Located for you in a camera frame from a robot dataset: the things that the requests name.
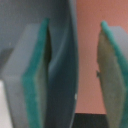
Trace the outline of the green padded gripper right finger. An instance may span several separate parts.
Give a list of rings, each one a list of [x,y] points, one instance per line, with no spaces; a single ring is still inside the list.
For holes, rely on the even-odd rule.
[[[128,34],[120,26],[101,23],[97,62],[109,128],[128,128]]]

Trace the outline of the green padded gripper left finger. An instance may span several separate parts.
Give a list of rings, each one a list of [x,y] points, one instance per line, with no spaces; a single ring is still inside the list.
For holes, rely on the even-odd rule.
[[[26,26],[1,73],[14,128],[44,128],[51,57],[48,25],[44,19]]]

